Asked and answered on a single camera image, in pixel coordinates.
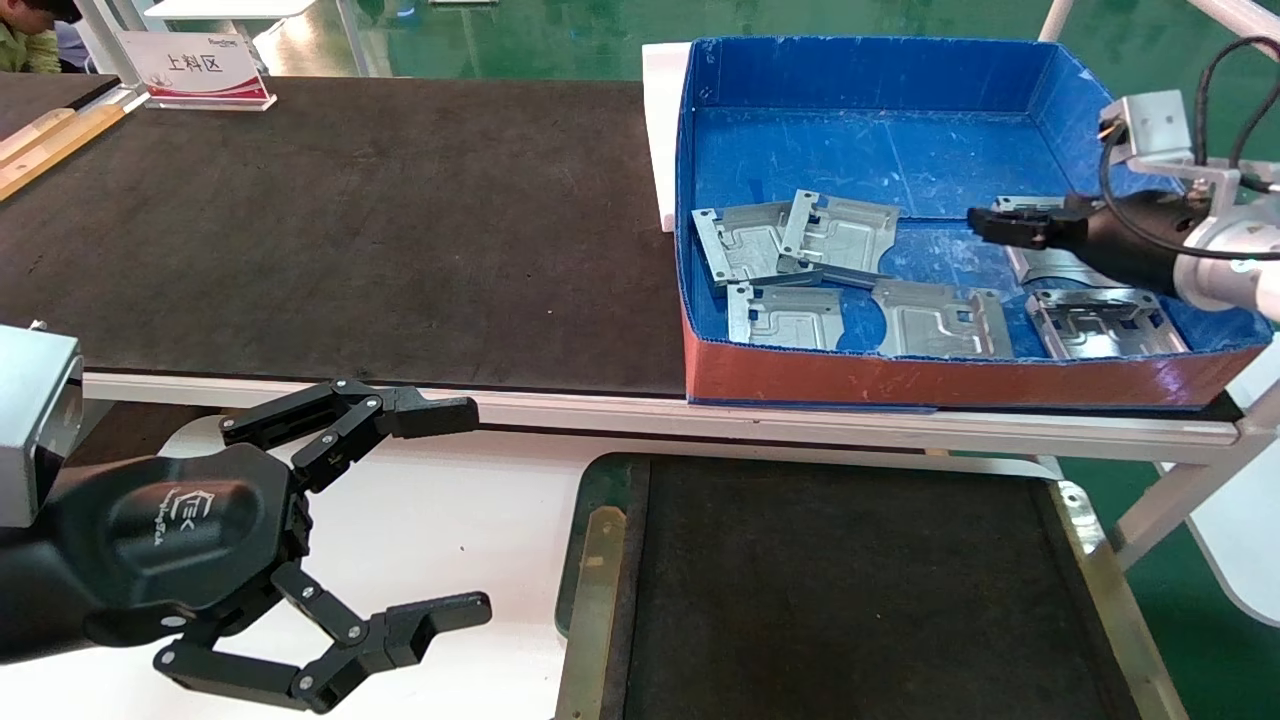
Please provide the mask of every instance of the black cable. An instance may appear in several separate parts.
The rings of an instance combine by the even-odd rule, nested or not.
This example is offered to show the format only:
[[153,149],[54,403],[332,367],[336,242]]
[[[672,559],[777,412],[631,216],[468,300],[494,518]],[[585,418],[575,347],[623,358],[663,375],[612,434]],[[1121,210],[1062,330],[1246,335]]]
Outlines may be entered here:
[[[1271,37],[1262,35],[1254,35],[1249,37],[1240,37],[1226,47],[1220,50],[1217,55],[1210,60],[1208,67],[1201,73],[1199,85],[1196,86],[1196,142],[1193,146],[1193,154],[1196,156],[1196,164],[1203,165],[1208,160],[1208,86],[1213,79],[1213,70],[1217,69],[1217,64],[1226,59],[1228,55],[1244,47],[1245,45],[1261,45],[1270,49],[1280,59],[1280,42]],[[1271,92],[1267,94],[1266,99],[1258,105],[1258,109],[1253,111],[1249,119],[1240,128],[1239,135],[1235,136],[1235,142],[1231,145],[1231,154],[1228,156],[1226,167],[1235,169],[1240,167],[1240,156],[1244,154],[1244,145],[1249,141],[1249,136],[1262,122],[1262,118],[1271,110],[1276,100],[1280,99],[1280,76],[1277,76],[1275,85],[1271,86]],[[1270,184],[1253,177],[1242,176],[1240,184],[1257,191],[1257,192],[1270,192]]]
[[1115,191],[1111,190],[1111,151],[1120,145],[1120,138],[1124,136],[1125,129],[1125,124],[1117,120],[1107,131],[1106,138],[1102,141],[1102,158],[1098,159],[1098,186],[1102,188],[1102,201],[1106,202],[1107,209],[1111,210],[1111,214],[1115,215],[1116,220],[1119,220],[1126,231],[1140,237],[1142,240],[1146,240],[1147,242],[1158,245],[1166,250],[1178,252],[1179,255],[1206,258],[1208,260],[1280,260],[1280,252],[1229,252],[1225,250],[1188,247],[1185,245],[1179,245],[1175,241],[1165,240],[1164,237],[1138,225],[1138,223],[1124,213],[1116,200]]

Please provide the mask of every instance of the sign with chinese text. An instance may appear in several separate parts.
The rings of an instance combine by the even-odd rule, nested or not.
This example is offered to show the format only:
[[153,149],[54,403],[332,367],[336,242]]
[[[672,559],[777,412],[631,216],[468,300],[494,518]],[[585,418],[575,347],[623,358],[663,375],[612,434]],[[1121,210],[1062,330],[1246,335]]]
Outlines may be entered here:
[[161,108],[265,110],[266,91],[248,40],[204,32],[116,33],[152,102]]

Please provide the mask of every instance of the black work surface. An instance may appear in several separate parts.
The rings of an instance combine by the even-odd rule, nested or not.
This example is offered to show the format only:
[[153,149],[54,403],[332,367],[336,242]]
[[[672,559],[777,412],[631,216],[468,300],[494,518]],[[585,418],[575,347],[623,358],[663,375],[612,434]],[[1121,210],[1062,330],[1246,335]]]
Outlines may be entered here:
[[626,720],[1137,719],[1050,491],[652,457]]
[[119,83],[115,76],[0,73],[0,140],[50,110],[79,110]]
[[684,395],[640,83],[271,78],[0,206],[0,322],[88,369]]

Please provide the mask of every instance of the black robotic gripper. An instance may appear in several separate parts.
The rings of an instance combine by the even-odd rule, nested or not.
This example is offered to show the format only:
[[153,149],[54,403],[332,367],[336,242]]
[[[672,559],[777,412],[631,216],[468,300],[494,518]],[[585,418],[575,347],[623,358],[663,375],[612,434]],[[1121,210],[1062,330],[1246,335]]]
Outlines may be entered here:
[[[180,632],[154,660],[179,685],[326,712],[371,674],[419,664],[438,633],[488,623],[492,610],[472,592],[357,616],[302,570],[306,493],[387,437],[477,427],[471,398],[334,380],[224,419],[228,447],[215,455],[59,478],[35,525],[0,530],[0,616],[27,620],[0,630],[0,662]],[[266,452],[315,433],[291,464]],[[296,667],[214,648],[280,598],[332,638],[324,655]]]

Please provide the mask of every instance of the green shirt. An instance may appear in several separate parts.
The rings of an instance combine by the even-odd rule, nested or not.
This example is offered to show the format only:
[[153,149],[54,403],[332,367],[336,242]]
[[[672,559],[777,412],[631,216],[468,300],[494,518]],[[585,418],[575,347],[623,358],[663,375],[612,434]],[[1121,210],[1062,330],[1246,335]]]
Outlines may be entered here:
[[0,23],[0,72],[59,73],[58,35],[54,31],[23,35]]

